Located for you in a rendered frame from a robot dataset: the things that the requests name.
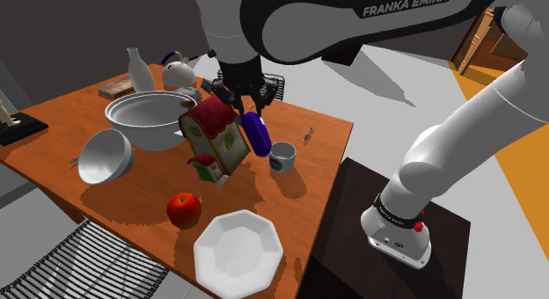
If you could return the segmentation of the brown wooden table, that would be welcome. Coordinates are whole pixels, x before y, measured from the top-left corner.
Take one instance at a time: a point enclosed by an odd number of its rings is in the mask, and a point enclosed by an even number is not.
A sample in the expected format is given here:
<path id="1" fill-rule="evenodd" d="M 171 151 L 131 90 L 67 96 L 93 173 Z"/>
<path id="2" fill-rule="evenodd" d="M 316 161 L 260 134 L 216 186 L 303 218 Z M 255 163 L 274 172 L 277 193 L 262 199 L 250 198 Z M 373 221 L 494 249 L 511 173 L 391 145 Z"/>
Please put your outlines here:
<path id="1" fill-rule="evenodd" d="M 90 186 L 79 178 L 73 158 L 108 128 L 108 102 L 89 86 L 29 107 L 27 113 L 48 128 L 0 147 L 0 163 L 58 205 L 100 224 L 189 282 L 195 282 L 194 242 L 214 217 L 240 209 L 261 215 L 274 224 L 283 256 L 270 287 L 253 299 L 295 299 L 352 123 L 276 100 L 262 117 L 272 140 L 296 147 L 288 173 L 271 172 L 265 158 L 251 154 L 216 190 L 198 179 L 187 163 L 191 146 L 183 142 L 166 151 L 137 149 L 126 175 Z M 313 133 L 303 144 L 310 127 Z M 179 193 L 201 201 L 198 222 L 186 230 L 174 226 L 166 213 L 167 203 Z"/>

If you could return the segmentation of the toy house with red roof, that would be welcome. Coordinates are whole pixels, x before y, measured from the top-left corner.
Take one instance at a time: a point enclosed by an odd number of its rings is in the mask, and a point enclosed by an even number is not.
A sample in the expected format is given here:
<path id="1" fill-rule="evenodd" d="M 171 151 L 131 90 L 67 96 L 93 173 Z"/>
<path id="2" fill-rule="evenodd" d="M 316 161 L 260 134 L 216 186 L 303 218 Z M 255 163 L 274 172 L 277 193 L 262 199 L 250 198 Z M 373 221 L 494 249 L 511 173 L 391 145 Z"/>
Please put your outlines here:
<path id="1" fill-rule="evenodd" d="M 237 125 L 236 112 L 215 95 L 181 114 L 179 128 L 193 153 L 208 153 L 223 174 L 231 175 L 251 151 Z"/>

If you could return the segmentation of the small colourful toy house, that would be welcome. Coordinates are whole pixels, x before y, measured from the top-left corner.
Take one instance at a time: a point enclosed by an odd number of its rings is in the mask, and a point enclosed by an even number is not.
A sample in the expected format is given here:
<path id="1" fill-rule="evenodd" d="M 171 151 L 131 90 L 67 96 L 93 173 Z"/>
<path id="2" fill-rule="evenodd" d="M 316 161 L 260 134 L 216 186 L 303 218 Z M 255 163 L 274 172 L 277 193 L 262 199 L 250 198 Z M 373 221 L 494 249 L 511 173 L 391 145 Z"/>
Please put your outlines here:
<path id="1" fill-rule="evenodd" d="M 200 180 L 214 182 L 216 184 L 216 190 L 220 190 L 229 177 L 227 174 L 223 173 L 216 158 L 212 157 L 207 152 L 190 158 L 187 163 L 194 167 Z"/>

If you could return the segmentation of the small white bowl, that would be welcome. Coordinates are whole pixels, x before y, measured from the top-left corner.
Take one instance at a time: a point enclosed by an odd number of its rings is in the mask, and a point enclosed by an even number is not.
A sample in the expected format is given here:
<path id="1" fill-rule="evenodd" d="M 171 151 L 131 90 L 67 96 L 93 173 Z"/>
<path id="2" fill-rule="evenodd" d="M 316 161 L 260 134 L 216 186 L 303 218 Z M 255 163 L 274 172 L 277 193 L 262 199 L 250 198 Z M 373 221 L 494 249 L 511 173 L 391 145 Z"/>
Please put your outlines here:
<path id="1" fill-rule="evenodd" d="M 125 175 L 134 161 L 135 152 L 127 137 L 116 129 L 105 129 L 85 144 L 77 171 L 84 183 L 98 185 Z"/>

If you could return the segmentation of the red apple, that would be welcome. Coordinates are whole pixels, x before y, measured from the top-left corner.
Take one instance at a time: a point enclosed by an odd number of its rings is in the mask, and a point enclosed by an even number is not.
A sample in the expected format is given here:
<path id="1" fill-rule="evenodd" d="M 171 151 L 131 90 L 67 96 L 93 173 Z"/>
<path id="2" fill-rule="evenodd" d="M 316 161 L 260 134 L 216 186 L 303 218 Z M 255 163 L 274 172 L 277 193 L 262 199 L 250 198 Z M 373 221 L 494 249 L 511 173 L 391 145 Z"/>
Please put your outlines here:
<path id="1" fill-rule="evenodd" d="M 179 193 L 167 203 L 166 213 L 174 226 L 190 229 L 201 216 L 201 201 L 191 193 Z"/>

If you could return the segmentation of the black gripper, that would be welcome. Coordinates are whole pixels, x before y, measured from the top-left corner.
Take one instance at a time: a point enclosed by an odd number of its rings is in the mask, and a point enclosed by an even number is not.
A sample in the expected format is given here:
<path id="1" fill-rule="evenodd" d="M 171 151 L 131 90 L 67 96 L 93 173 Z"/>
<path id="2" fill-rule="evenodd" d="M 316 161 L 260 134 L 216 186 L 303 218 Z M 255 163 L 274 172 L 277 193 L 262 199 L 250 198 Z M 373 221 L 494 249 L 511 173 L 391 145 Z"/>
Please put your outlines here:
<path id="1" fill-rule="evenodd" d="M 265 80 L 259 57 L 247 62 L 227 63 L 219 61 L 223 74 L 222 83 L 213 84 L 213 93 L 225 104 L 244 114 L 244 106 L 239 95 L 253 96 L 256 113 L 260 117 L 265 106 L 269 106 L 277 93 L 277 82 Z"/>

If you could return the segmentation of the dark robot stand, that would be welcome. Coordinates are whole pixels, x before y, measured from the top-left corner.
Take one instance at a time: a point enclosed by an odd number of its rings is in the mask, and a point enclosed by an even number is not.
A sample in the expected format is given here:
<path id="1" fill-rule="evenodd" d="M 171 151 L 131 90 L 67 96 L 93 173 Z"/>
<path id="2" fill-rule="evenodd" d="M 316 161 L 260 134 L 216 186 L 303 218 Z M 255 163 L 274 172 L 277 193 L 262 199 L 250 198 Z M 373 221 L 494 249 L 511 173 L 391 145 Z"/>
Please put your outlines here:
<path id="1" fill-rule="evenodd" d="M 387 182 L 351 158 L 342 162 L 296 299 L 462 299 L 466 219 L 427 205 L 432 253 L 421 270 L 369 245 L 360 217 Z"/>

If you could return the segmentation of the brown book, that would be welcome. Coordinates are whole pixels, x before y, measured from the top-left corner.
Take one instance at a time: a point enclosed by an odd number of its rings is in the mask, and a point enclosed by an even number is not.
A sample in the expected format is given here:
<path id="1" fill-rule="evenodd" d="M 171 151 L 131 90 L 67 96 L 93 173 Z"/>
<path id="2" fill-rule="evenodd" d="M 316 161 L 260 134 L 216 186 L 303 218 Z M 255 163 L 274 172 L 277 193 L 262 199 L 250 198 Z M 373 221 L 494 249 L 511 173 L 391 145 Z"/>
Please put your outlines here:
<path id="1" fill-rule="evenodd" d="M 111 98 L 118 98 L 126 93 L 134 90 L 129 77 L 124 77 L 119 80 L 105 84 L 98 88 L 98 92 Z"/>

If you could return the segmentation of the white vase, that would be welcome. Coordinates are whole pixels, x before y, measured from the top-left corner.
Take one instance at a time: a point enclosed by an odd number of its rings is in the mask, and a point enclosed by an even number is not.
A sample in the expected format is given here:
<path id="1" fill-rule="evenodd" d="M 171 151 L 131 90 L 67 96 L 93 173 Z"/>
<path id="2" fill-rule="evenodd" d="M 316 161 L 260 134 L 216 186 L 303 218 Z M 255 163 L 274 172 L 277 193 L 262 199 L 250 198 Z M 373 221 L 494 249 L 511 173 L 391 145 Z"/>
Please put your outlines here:
<path id="1" fill-rule="evenodd" d="M 154 77 L 136 47 L 128 47 L 128 76 L 135 92 L 154 91 Z"/>

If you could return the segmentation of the white octagonal plate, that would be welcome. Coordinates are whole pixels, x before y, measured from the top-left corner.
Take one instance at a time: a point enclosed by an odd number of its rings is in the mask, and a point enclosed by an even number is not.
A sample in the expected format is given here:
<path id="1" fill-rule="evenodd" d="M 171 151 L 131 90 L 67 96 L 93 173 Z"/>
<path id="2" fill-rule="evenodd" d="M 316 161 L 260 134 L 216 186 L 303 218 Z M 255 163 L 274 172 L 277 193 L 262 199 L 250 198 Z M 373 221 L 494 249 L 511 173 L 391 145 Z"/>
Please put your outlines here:
<path id="1" fill-rule="evenodd" d="M 270 286 L 282 255 L 267 218 L 246 209 L 219 215 L 194 243 L 195 278 L 222 299 L 243 299 Z"/>

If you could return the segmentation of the pale figure on black base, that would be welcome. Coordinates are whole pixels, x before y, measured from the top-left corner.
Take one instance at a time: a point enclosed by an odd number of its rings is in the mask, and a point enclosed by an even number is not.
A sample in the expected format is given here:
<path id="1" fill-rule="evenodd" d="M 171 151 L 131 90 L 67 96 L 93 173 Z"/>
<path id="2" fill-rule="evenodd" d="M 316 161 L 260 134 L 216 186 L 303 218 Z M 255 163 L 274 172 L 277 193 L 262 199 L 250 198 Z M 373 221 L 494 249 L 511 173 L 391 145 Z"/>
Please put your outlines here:
<path id="1" fill-rule="evenodd" d="M 10 115 L 0 99 L 0 145 L 7 146 L 48 128 L 48 124 L 26 113 Z"/>

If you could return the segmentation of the small colourful box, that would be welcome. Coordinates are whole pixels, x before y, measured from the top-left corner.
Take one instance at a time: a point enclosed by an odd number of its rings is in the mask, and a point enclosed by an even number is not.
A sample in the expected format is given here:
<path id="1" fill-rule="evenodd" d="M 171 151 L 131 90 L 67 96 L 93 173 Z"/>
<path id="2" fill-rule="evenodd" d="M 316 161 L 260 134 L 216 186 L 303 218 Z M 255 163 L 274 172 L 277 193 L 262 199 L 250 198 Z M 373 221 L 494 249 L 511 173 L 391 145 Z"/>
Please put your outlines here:
<path id="1" fill-rule="evenodd" d="M 192 98 L 196 104 L 200 104 L 202 101 L 201 93 L 193 87 L 180 87 L 176 89 L 175 92 L 187 95 Z"/>

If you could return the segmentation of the large white bowl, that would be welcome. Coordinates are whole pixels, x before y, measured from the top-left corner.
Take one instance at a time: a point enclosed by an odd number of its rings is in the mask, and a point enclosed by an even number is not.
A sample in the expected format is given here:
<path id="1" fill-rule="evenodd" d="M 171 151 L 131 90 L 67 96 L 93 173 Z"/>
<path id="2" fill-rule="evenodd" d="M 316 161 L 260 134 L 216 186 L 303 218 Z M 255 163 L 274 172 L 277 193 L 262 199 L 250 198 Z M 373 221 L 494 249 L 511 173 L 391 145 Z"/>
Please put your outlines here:
<path id="1" fill-rule="evenodd" d="M 196 101 L 173 91 L 144 91 L 128 94 L 111 102 L 106 118 L 130 143 L 142 150 L 171 150 L 185 141 L 180 132 L 179 117 Z"/>

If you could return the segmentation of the brown wooden cabinet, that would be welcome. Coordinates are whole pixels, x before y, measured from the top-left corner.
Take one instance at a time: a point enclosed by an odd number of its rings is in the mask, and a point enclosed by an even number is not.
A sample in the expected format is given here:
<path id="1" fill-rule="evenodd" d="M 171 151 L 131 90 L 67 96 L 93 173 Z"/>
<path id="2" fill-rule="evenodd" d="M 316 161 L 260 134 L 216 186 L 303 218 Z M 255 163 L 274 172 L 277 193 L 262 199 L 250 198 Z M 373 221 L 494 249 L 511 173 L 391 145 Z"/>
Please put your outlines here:
<path id="1" fill-rule="evenodd" d="M 496 9 L 487 8 L 473 21 L 451 62 L 463 75 L 469 66 L 507 70 L 528 54 L 496 23 Z"/>

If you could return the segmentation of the blue capsule-shaped object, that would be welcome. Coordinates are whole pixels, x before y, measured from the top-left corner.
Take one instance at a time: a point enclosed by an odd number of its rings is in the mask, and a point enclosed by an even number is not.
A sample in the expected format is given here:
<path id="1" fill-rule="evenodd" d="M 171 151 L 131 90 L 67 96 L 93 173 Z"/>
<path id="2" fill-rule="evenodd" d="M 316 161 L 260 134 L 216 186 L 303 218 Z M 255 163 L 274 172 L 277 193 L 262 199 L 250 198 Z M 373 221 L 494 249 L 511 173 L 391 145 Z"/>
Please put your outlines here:
<path id="1" fill-rule="evenodd" d="M 258 157 L 265 157 L 271 150 L 271 139 L 264 121 L 255 112 L 245 113 L 241 117 L 241 126 Z"/>

